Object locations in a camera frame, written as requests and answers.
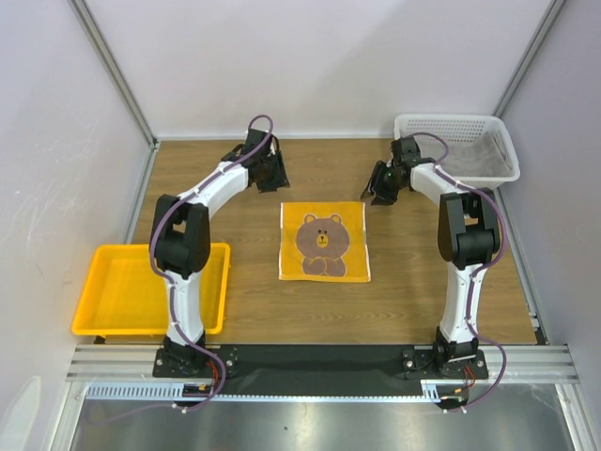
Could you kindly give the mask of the brown towel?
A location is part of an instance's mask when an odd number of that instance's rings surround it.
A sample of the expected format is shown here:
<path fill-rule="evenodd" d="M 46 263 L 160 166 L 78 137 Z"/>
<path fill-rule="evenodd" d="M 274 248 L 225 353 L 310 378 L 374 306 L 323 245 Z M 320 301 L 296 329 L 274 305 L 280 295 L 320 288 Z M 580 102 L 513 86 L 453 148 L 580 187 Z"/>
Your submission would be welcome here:
<path fill-rule="evenodd" d="M 283 202 L 278 270 L 282 281 L 370 282 L 365 204 Z"/>

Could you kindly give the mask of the white perforated basket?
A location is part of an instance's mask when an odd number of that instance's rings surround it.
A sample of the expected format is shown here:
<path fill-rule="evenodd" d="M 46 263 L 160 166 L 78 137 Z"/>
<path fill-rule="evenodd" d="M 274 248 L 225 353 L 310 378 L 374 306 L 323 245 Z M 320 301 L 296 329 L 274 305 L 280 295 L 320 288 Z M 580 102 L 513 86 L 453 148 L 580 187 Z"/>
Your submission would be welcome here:
<path fill-rule="evenodd" d="M 474 188 L 494 190 L 520 177 L 516 151 L 501 119 L 479 115 L 402 114 L 396 117 L 393 123 L 393 136 L 396 139 L 413 134 L 422 155 L 435 160 L 444 160 L 452 143 L 471 143 L 487 132 L 500 139 L 506 152 L 506 161 L 512 166 L 512 174 L 502 178 L 461 177 L 457 180 Z"/>

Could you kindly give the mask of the grey towel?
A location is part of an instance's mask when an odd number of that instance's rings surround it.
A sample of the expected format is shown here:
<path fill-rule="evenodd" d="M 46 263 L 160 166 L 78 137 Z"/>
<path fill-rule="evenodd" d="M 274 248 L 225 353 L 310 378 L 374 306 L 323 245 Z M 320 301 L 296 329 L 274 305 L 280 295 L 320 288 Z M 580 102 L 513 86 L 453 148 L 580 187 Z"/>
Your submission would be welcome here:
<path fill-rule="evenodd" d="M 456 179 L 502 178 L 513 171 L 500 139 L 490 132 L 471 143 L 452 143 L 441 165 Z"/>

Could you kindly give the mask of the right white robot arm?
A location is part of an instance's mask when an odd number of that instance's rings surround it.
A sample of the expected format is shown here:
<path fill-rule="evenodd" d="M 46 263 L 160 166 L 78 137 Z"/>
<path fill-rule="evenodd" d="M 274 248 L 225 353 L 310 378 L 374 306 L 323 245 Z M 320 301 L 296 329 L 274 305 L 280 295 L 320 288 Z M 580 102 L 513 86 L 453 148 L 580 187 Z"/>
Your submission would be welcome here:
<path fill-rule="evenodd" d="M 362 192 L 373 205 L 394 204 L 401 190 L 426 196 L 439 209 L 437 243 L 447 264 L 445 309 L 425 365 L 454 377 L 477 358 L 480 293 L 487 270 L 504 252 L 505 229 L 491 195 L 454 179 L 441 167 L 449 145 L 431 132 L 391 142 L 391 158 L 376 163 Z"/>

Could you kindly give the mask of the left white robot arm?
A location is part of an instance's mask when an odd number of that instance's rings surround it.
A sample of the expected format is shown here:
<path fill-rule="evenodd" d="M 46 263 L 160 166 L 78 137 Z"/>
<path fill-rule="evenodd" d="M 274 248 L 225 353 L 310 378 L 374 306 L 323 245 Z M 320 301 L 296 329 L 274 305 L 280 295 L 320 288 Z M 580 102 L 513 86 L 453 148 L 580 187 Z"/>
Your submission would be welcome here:
<path fill-rule="evenodd" d="M 200 278 L 211 253 L 210 220 L 251 186 L 261 193 L 287 187 L 282 151 L 270 131 L 250 128 L 204 179 L 178 195 L 162 195 L 149 242 L 150 265 L 165 284 L 168 327 L 165 346 L 177 351 L 174 365 L 187 376 L 207 364 L 206 329 L 200 313 Z"/>

